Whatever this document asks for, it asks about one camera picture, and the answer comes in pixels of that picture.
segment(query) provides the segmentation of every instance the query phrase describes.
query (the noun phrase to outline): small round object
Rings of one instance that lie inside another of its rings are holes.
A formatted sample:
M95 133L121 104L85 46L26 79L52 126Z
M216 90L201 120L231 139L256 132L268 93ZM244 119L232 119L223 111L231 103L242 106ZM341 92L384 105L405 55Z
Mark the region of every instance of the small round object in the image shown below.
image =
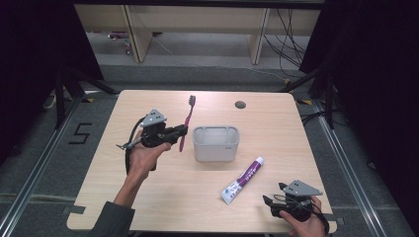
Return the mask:
M242 101L237 101L234 105L237 109L240 109L240 110L246 108L246 103Z

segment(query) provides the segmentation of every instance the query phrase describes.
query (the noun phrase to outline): white container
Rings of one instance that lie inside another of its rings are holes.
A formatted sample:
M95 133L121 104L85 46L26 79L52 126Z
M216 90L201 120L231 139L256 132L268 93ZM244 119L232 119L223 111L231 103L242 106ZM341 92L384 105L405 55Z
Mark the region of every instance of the white container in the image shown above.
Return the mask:
M193 137L198 161L232 161L240 141L235 126L197 126Z

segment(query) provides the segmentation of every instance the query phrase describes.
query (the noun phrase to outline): purple label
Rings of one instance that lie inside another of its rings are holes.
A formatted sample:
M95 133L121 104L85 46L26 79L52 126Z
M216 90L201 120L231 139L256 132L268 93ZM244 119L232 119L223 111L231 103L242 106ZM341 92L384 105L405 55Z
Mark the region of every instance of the purple label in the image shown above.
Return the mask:
M256 173L256 171L259 170L259 168L261 168L261 164L257 161L254 161L249 168L247 168L247 170L245 172L243 172L243 174L241 174L241 176L237 179L237 183L239 184L240 187L244 187L247 182L250 180L250 178L252 178L252 176Z

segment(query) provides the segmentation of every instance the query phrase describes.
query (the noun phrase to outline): floor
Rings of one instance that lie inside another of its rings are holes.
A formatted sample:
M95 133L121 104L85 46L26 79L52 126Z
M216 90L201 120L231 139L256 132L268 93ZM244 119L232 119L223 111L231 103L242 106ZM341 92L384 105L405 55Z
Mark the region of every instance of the floor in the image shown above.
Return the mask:
M87 37L105 79L117 89L146 87L147 81L143 81L145 85L137 85L132 80L147 79L133 77L127 79L130 72L152 71L157 67L162 69L149 73L163 77L161 79L163 82L164 78L169 78L173 72L176 72L176 75L194 73L197 77L208 80L203 72L211 70L216 71L218 75L233 71L231 77L244 73L243 80L248 80L247 76L254 73L254 77L258 80L265 77L266 81L272 78L279 80L281 82L281 85L278 83L279 87L282 87L285 86L285 79L295 80L302 75L297 72L294 64L280 58L266 42L259 64L251 64L245 36L158 34L154 36L145 60L139 64L134 62L126 51L127 39L109 39L108 33L87 33ZM278 48L282 47L274 36L268 36L268 39ZM302 48L306 48L309 38L295 38L295 41ZM284 47L284 52L297 60L293 49ZM186 86L172 85L170 89ZM305 100L307 88L308 85L295 89L293 95L298 100ZM246 87L245 90L259 89ZM102 117L110 114L115 101L116 98L104 96L96 100L95 107L89 103L81 103L78 106L73 121L63 131L64 135L57 147L51 151L55 158L45 164L46 168L41 173L40 180L34 184L27 207L17 216L19 221L12 224L11 227L14 228L12 236L84 236L86 234L65 227L68 208L76 199L80 182L91 161L84 159L80 154L86 157L93 156L94 144L99 142L101 131L107 123ZM302 116L309 115L321 110L321 101L312 105L300 102L297 107ZM54 136L51 130L54 119L54 110L47 110L40 115L38 120L34 121L34 129L27 134L27 139L21 144L27 149L23 149L19 155L11 156L0 168L0 213L6 213L10 209L15 197L36 167L39 157L44 153L44 148L49 146L49 138ZM85 119L94 121L91 129L95 132L89 136L89 142L93 145L79 146L76 152L73 151L73 147L67 146L74 139L73 131ZM344 114L334 115L334 122L335 129L332 131L324 125L322 118L315 118L304 127L338 220L338 231L333 236L414 236L379 175L366 165L368 156L362 145L358 143ZM339 145L332 147L331 144L336 143ZM376 222L368 221L371 215L377 220ZM377 226L378 229L382 228L382 232L374 231Z

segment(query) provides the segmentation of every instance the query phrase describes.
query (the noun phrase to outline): black cable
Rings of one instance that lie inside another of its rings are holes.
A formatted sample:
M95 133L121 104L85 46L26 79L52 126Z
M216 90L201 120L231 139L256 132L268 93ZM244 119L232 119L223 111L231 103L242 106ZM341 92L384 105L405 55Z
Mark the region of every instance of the black cable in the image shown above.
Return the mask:
M333 112L341 112L341 110L334 109L334 110L332 110L332 113ZM312 119L314 119L316 117L323 116L325 114L326 114L326 112L325 111L322 111L322 112L317 112L317 113L314 113L314 114L311 114L311 115L302 115L301 117L305 117L305 118L303 118L301 120L302 121L302 125L305 126L310 120L312 120Z
M290 34L290 30L289 29L287 29L287 27L286 27L286 24L285 24L285 22L284 22L284 20L283 20L283 18L281 17L281 13L280 13L280 11L277 9L277 13L278 13L278 16L280 17L280 19L281 19L281 22L283 23L283 26L284 26L284 29L286 30L286 33L287 33L287 35L288 36L290 36L290 40L292 41L292 43L294 43L297 47L299 47L299 49L301 49L301 50L303 50L304 52L305 52L305 49L304 48L302 48L301 46L299 46L298 45L298 43L296 43L294 40L293 40L293 34ZM293 12L290 12L290 9L289 9L289 24L292 22L292 14L293 14Z
M279 38L278 38L278 36L277 35L275 35L275 37L277 38L277 40L281 43L281 44L284 44L284 42L282 41L282 40L280 40ZM294 49L294 47L291 47L291 46L289 46L289 45L287 45L286 44L286 47L287 48L290 48L290 49ZM298 52L299 53L305 53L305 50L300 50L300 49L297 49L298 50Z
M282 48L281 48L281 53L283 53L283 51L284 51L284 47L285 47L285 45L287 44L287 38L290 38L290 40L292 41L292 43L293 43L293 39L291 38L291 36L290 36L290 33L289 33L289 29L287 28L287 26L286 26L286 24L285 24L285 22L284 22L284 20L283 20L283 17L281 16L281 13L280 13L280 11L277 9L277 13L278 13L278 16L280 17L280 20L281 20L281 22L282 22L282 24L283 24L283 26L284 26L284 29L285 29L285 31L286 31L286 37L285 37L285 39L284 39L284 42L283 42L283 46L282 46ZM284 69L282 68L282 62L281 62L281 58L280 58L280 68L281 68L281 70L286 74L286 75L288 75L288 76L290 76L290 77L297 77L297 76L293 76L293 75L290 75L290 74L287 74L285 71L284 71Z
M286 196L282 196L282 195L274 195L275 199L280 200L277 197L285 198L286 200L282 200L282 201L293 202L293 204L297 205L298 207L301 207L302 209L305 209L306 211L310 212L311 214L314 214L315 216L317 216L317 218L319 218L320 221L324 225L325 235L327 236L329 234L329 229L330 229L329 222L327 221L326 217L324 217L323 212L321 212L321 209L317 205L315 205L312 201L310 201L311 205L315 206L319 212L316 212L313 209L309 209L308 207L302 205L301 203L299 203L299 201L293 199L292 197L286 197Z
M290 37L291 43L293 44L293 52L295 53L296 59L298 60L298 63L301 64L301 56L297 52L296 46L295 46L295 42L293 40L293 25L292 25L292 20L293 20L293 10L292 9L289 9L288 35Z
M296 61L294 61L292 58L290 58L289 56L287 56L287 55L285 55L281 50L278 50L276 47L274 47L272 44L271 44L271 42L268 40L268 38L266 38L266 36L265 36L265 40L267 41L267 43L268 43L268 45L271 47L271 49L275 52L275 53L277 53L279 56L280 56L280 70L285 74L285 75L287 75L287 76L289 76L289 77L298 77L298 76L293 76L293 75L290 75L290 74L288 74L285 70L284 70L284 68L283 68L283 65L282 65L282 62L281 62L281 58L282 57L284 57L286 60L288 60L289 62L291 62L292 64L294 64L295 66L297 66L297 67L299 67L299 64L296 62Z
M305 52L305 50L301 46L299 46L299 44L296 43L295 40L293 40L293 21L292 21L292 16L293 16L293 9L289 9L289 19L290 19L289 33L290 33L290 36L291 36L291 40L293 42L293 45L295 46L295 49L297 47L299 47L299 49L301 49L301 50L303 50Z
M286 60L288 60L290 63L294 64L295 66L299 66L299 63L295 60L293 60L291 57L289 57L288 55L284 54L283 52L281 52L279 49L277 49L269 40L268 38L265 36L265 40L268 43L268 45L271 47L271 49L277 53L279 56L284 57Z

